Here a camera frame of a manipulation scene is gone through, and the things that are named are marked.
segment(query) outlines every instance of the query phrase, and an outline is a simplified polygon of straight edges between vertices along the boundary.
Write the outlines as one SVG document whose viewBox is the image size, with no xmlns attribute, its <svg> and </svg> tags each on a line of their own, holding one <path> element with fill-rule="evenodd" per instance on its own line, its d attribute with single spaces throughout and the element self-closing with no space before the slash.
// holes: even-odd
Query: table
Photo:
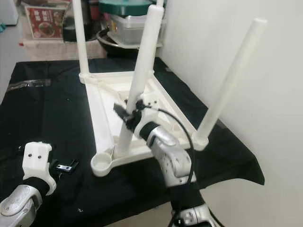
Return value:
<svg viewBox="0 0 303 227">
<path fill-rule="evenodd" d="M 91 72 L 132 71 L 132 59 L 92 59 Z M 176 104 L 198 127 L 207 107 L 167 66 L 156 58 L 155 76 Z M 108 225 L 169 201 L 157 161 L 153 158 L 114 168 L 95 177 L 90 160 L 96 153 L 85 86 L 78 61 L 19 62 L 10 83 L 51 79 L 49 87 L 26 87 L 6 93 L 0 106 L 0 201 L 21 182 L 22 149 L 30 141 L 56 145 L 53 158 L 78 169 L 65 175 L 46 197 L 33 226 Z M 256 157 L 226 128 L 216 125 L 210 144 L 197 153 L 199 186 L 242 178 L 264 184 Z"/>
</svg>

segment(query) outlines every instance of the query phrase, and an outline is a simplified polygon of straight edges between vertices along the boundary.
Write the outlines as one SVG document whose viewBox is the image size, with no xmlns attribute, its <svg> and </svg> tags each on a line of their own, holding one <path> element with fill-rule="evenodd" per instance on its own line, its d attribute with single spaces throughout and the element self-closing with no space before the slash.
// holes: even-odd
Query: red poster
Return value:
<svg viewBox="0 0 303 227">
<path fill-rule="evenodd" d="M 63 8 L 25 7 L 34 39 L 62 39 Z"/>
</svg>

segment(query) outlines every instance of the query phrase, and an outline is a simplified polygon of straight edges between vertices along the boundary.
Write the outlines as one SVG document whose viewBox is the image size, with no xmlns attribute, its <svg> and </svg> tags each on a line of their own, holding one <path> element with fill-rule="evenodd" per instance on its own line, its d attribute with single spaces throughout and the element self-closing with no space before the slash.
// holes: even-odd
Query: black cloth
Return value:
<svg viewBox="0 0 303 227">
<path fill-rule="evenodd" d="M 135 60 L 94 59 L 91 72 L 134 70 Z M 155 60 L 155 75 L 197 128 L 206 106 L 166 65 Z M 169 201 L 153 158 L 119 166 L 95 177 L 90 160 L 96 153 L 85 86 L 78 61 L 19 62 L 10 83 L 51 79 L 49 87 L 26 87 L 6 93 L 0 106 L 0 201 L 22 182 L 22 146 L 30 141 L 54 144 L 53 158 L 62 164 L 80 161 L 47 196 L 33 226 L 103 226 Z M 210 144 L 197 153 L 200 188 L 243 178 L 264 184 L 256 157 L 228 130 L 215 126 Z"/>
</svg>

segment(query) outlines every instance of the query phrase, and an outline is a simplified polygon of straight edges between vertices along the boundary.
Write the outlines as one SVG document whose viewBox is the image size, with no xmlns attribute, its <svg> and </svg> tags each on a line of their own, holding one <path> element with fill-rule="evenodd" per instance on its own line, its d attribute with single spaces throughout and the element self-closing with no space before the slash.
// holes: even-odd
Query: green lid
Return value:
<svg viewBox="0 0 303 227">
<path fill-rule="evenodd" d="M 101 12 L 120 16 L 141 16 L 147 14 L 150 0 L 99 0 Z"/>
</svg>

